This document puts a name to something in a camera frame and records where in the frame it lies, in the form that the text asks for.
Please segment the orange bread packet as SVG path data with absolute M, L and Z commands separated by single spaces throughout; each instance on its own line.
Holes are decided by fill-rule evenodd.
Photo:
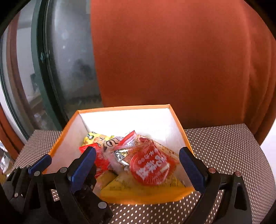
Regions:
M 110 171 L 110 170 L 104 171 L 101 175 L 97 177 L 96 184 L 93 187 L 93 193 L 99 196 L 101 190 L 104 189 L 109 183 L 111 183 L 116 178 L 117 178 L 117 174 L 114 173 L 113 171 Z

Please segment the yellow honey butter chips bag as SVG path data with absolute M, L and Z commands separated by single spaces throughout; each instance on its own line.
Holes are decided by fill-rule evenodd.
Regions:
M 109 182 L 102 190 L 114 190 L 114 191 L 125 191 L 125 190 L 145 190 L 145 189 L 158 189 L 158 188 L 186 188 L 185 185 L 178 180 L 175 176 L 171 175 L 165 179 L 160 185 L 144 185 L 139 183 L 130 172 L 122 172 L 115 179 Z

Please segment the red cartoon face snack bag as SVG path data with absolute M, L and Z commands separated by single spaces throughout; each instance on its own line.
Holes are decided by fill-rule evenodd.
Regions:
M 114 136 L 107 140 L 102 146 L 97 143 L 80 146 L 79 151 L 83 153 L 89 146 L 96 150 L 96 175 L 97 178 L 104 171 L 111 170 L 115 173 L 122 172 L 129 167 L 133 156 L 133 147 L 137 144 L 137 133 L 130 132 L 125 137 Z

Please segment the yellow cartoon noodle snack packet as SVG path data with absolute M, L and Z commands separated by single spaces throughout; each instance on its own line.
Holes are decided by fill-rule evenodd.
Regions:
M 95 132 L 89 132 L 84 140 L 83 140 L 83 143 L 82 143 L 82 146 L 85 146 L 85 145 L 90 145 L 90 144 L 94 144 L 94 143 L 97 143 L 99 146 L 102 146 L 104 142 L 106 142 L 107 140 L 113 138 L 114 135 L 112 136 L 106 136 L 106 135 L 103 135 L 103 134 L 97 134 Z

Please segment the red spicy strips clear packet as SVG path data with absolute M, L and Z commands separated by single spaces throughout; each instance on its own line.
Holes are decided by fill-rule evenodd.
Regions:
M 158 142 L 137 136 L 137 144 L 132 150 L 129 167 L 132 176 L 144 185 L 160 185 L 173 175 L 179 164 L 174 153 Z

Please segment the clutter at left floor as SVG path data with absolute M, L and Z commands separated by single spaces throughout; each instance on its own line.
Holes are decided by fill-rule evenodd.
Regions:
M 12 172 L 12 167 L 14 165 L 14 160 L 12 159 L 10 153 L 4 147 L 3 143 L 0 141 L 0 182 L 3 184 L 10 173 Z

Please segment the orange curtain left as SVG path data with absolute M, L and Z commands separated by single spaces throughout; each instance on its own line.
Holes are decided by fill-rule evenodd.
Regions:
M 10 125 L 2 106 L 0 106 L 0 120 L 1 142 L 10 153 L 12 159 L 16 160 L 24 146 L 24 143 L 20 140 Z

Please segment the orange curtain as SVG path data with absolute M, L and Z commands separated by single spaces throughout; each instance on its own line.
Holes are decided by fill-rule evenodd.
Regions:
M 170 104 L 184 128 L 275 121 L 275 38 L 245 1 L 91 1 L 103 105 Z
M 10 125 L 2 106 L 0 106 L 0 120 L 1 142 L 10 153 L 12 159 L 16 160 L 24 146 L 24 143 L 20 140 Z

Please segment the orange cardboard box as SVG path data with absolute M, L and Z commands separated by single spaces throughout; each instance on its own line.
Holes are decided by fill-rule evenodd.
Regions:
M 170 105 L 76 111 L 45 172 L 68 167 L 91 144 L 98 169 L 93 192 L 108 203 L 176 202 L 194 190 L 179 160 L 179 150 L 190 143 Z

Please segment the green framed glass door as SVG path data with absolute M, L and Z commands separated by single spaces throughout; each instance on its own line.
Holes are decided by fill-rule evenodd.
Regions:
M 61 131 L 77 110 L 102 106 L 91 1 L 15 1 L 1 25 L 1 103 L 22 141 Z

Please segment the orange curtain right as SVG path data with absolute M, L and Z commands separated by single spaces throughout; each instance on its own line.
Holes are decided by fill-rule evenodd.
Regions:
M 103 105 L 170 104 L 184 128 L 275 121 L 275 38 L 245 1 L 91 1 Z

